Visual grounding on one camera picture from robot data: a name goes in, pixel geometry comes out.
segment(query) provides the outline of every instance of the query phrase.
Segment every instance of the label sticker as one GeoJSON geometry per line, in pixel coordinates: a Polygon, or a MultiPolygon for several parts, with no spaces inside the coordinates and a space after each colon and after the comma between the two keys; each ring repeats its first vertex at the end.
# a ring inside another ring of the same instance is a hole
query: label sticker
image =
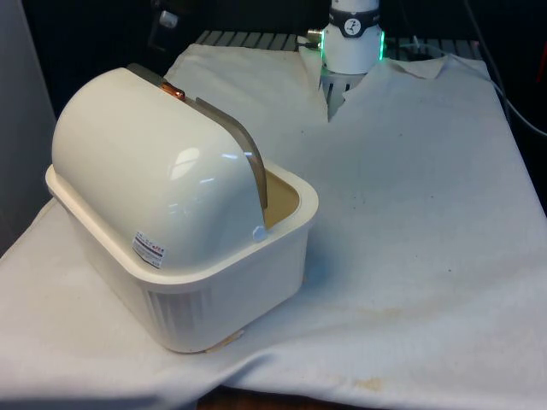
{"type": "Polygon", "coordinates": [[[132,248],[137,252],[137,255],[143,258],[143,261],[150,263],[158,269],[162,267],[165,249],[158,243],[150,241],[141,231],[135,235],[132,248]]]}

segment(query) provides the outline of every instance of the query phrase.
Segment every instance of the white cloth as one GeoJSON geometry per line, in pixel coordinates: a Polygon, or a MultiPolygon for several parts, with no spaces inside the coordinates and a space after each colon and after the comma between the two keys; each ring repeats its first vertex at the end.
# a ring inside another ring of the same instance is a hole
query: white cloth
{"type": "Polygon", "coordinates": [[[261,74],[233,53],[237,75],[236,60],[193,47],[199,58],[168,79],[318,190],[301,291],[220,351],[168,352],[55,205],[0,263],[0,397],[182,404],[225,384],[370,407],[544,409],[547,226],[491,85],[453,61],[435,80],[380,64],[314,123],[297,82],[255,90],[261,74]]]}

